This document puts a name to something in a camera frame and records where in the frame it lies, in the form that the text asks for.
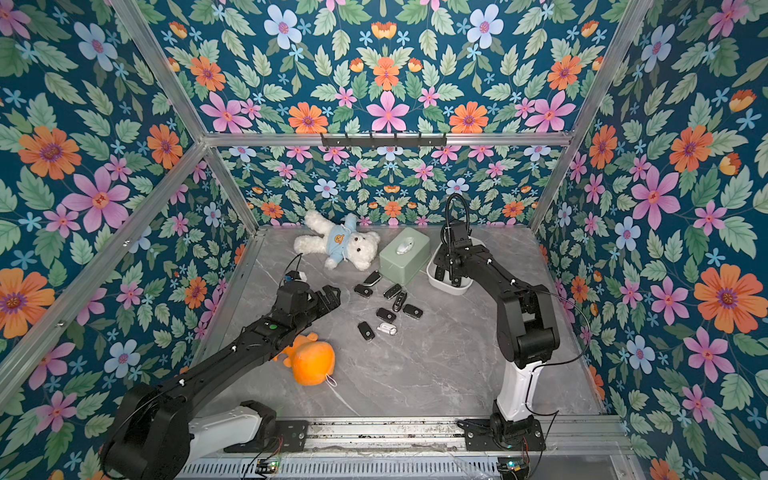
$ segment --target white teddy bear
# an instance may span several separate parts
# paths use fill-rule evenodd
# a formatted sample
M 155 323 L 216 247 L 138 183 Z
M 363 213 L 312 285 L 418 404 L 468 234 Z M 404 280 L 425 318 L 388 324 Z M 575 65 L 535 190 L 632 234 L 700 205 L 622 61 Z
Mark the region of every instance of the white teddy bear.
M 317 210 L 310 210 L 304 220 L 309 228 L 323 236 L 302 235 L 296 238 L 293 249 L 297 253 L 327 253 L 328 269 L 336 268 L 344 259 L 352 262 L 358 270 L 370 268 L 381 239 L 375 232 L 358 232 L 357 217 L 349 214 L 343 225 L 337 225 Z

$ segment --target green tissue box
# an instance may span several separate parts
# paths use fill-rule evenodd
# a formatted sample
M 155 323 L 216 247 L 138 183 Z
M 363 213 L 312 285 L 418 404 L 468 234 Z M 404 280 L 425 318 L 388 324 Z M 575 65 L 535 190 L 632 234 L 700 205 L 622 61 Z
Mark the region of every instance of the green tissue box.
M 379 254 L 379 272 L 392 282 L 405 286 L 429 261 L 429 237 L 406 228 Z

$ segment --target marble surface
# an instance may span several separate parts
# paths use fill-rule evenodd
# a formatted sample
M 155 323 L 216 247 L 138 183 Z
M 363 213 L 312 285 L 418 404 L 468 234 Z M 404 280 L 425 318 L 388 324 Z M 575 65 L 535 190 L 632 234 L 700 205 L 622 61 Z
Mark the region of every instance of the marble surface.
M 398 229 L 376 230 L 382 237 L 381 250 Z M 439 228 L 420 229 L 439 244 Z M 266 233 L 256 267 L 250 274 L 225 344 L 241 327 L 269 311 L 288 261 L 294 256 L 293 240 L 308 230 L 279 229 Z M 477 227 L 473 236 L 486 243 L 496 260 L 512 274 L 529 283 L 554 285 L 539 253 L 538 243 L 525 227 Z M 376 330 L 376 310 L 392 309 L 392 300 L 383 292 L 392 282 L 382 279 L 365 299 L 352 291 L 368 275 L 349 262 L 334 270 L 323 267 L 325 256 L 305 255 L 301 270 L 314 289 L 331 284 L 342 289 L 342 306 L 316 321 L 307 332 L 315 332 L 336 351 L 338 386 L 300 386 L 290 369 L 270 362 L 247 373 L 212 401 L 202 415 L 221 412 L 253 399 L 277 411 L 278 416 L 421 416 L 488 415 L 502 385 L 504 357 L 496 346 L 496 304 L 478 285 L 464 296 L 443 293 L 420 272 L 406 286 L 408 301 L 424 309 L 421 319 L 399 313 L 396 336 Z M 372 270 L 378 267 L 378 260 Z M 573 358 L 581 351 L 566 325 L 562 308 L 556 303 L 561 346 L 553 362 Z M 366 342 L 357 324 L 367 321 L 376 338 Z M 601 407 L 588 383 L 583 361 L 566 366 L 544 367 L 532 406 L 541 413 L 559 409 L 561 414 L 598 414 Z

